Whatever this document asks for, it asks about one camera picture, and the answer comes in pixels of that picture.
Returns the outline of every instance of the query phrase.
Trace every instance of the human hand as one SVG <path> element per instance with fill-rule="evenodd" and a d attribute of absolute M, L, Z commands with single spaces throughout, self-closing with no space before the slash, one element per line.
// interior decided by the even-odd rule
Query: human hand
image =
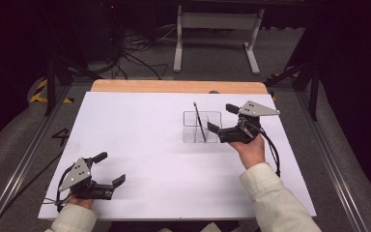
<path fill-rule="evenodd" d="M 265 145 L 264 138 L 258 134 L 254 140 L 248 144 L 241 142 L 229 143 L 240 154 L 241 162 L 246 169 L 265 162 Z"/>
<path fill-rule="evenodd" d="M 92 210 L 93 201 L 94 201 L 93 199 L 77 199 L 74 196 L 72 196 L 68 202 L 86 208 L 88 210 Z"/>

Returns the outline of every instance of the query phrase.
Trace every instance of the table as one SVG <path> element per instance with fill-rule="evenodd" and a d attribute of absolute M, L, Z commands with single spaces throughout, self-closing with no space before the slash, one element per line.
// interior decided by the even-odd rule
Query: table
<path fill-rule="evenodd" d="M 222 94 L 201 94 L 212 90 Z M 273 107 L 262 83 L 98 80 L 81 105 L 47 197 L 53 197 L 60 175 L 72 162 L 108 152 L 107 159 L 94 164 L 93 180 L 109 184 L 122 174 L 127 174 L 127 180 L 112 200 L 95 203 L 100 219 L 255 218 L 238 180 L 244 168 L 236 152 L 227 144 L 182 140 L 181 117 L 184 111 L 193 110 L 192 101 L 201 111 L 220 111 L 227 128 L 235 126 L 237 117 L 225 111 L 225 103 L 247 100 Z M 282 180 L 315 216 L 278 116 L 264 117 L 261 123 L 280 151 Z M 271 160 L 269 150 L 266 158 Z M 39 218 L 56 217 L 55 207 L 42 205 Z"/>

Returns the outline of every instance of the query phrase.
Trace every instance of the white table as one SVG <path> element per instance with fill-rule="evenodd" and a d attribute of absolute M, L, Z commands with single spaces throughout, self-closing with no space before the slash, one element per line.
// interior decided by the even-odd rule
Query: white table
<path fill-rule="evenodd" d="M 225 111 L 225 103 L 247 100 L 274 108 L 266 94 L 87 93 L 47 197 L 55 197 L 60 176 L 79 157 L 107 152 L 107 159 L 93 165 L 93 180 L 111 184 L 122 174 L 127 180 L 112 200 L 95 202 L 100 219 L 255 218 L 238 179 L 244 172 L 238 154 L 228 144 L 182 140 L 183 112 L 194 110 L 193 102 L 201 111 L 220 111 L 228 128 L 236 125 L 237 116 Z M 261 123 L 280 154 L 285 186 L 316 216 L 279 117 L 263 117 Z M 269 150 L 266 158 L 274 167 Z M 39 218 L 57 215 L 53 205 L 42 205 Z"/>

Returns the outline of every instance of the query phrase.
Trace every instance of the transparent container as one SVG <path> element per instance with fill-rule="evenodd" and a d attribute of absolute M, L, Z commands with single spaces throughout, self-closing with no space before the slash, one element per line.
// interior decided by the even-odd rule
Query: transparent container
<path fill-rule="evenodd" d="M 198 114 L 200 115 L 201 127 L 195 111 L 185 111 L 183 113 L 183 142 L 216 143 L 218 136 L 207 129 L 207 123 L 210 122 L 222 128 L 221 112 L 198 111 Z"/>

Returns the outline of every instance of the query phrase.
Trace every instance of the yellow and black tape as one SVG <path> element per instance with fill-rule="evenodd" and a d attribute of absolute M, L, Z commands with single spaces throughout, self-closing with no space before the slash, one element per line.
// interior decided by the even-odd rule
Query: yellow and black tape
<path fill-rule="evenodd" d="M 36 89 L 34 95 L 32 96 L 31 100 L 29 102 L 43 102 L 47 103 L 47 98 L 41 97 L 41 93 L 44 89 L 44 87 L 47 85 L 47 78 L 45 77 L 41 83 L 39 84 L 38 88 Z M 63 103 L 73 103 L 74 99 L 66 98 Z"/>

